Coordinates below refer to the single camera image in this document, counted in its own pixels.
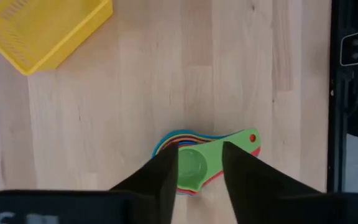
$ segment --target wooden table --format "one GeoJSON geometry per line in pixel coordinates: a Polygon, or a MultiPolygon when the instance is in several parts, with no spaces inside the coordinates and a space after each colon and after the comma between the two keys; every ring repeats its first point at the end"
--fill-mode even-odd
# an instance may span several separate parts
{"type": "MultiPolygon", "coordinates": [[[[256,127],[263,161],[325,190],[329,1],[114,5],[54,72],[0,56],[0,189],[108,189],[172,130],[256,127]]],[[[177,197],[184,222],[235,223],[222,177],[177,197]]]]}

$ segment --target hanging hole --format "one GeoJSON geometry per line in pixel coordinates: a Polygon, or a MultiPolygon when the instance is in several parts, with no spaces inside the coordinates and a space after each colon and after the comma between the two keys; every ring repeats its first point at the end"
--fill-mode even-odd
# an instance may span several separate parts
{"type": "Polygon", "coordinates": [[[19,10],[21,8],[17,2],[12,2],[11,6],[17,10],[19,10]]]}
{"type": "Polygon", "coordinates": [[[20,0],[16,0],[16,4],[18,4],[20,7],[24,6],[24,3],[20,0]]]}
{"type": "Polygon", "coordinates": [[[251,135],[249,136],[249,141],[250,141],[250,142],[255,142],[255,141],[256,141],[256,135],[251,134],[251,135]]]}

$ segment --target yellow basket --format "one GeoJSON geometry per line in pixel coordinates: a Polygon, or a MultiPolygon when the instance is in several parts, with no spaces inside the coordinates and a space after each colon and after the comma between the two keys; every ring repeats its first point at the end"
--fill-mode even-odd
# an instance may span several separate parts
{"type": "Polygon", "coordinates": [[[112,15],[112,0],[0,0],[0,53],[24,75],[58,67],[112,15]]]}

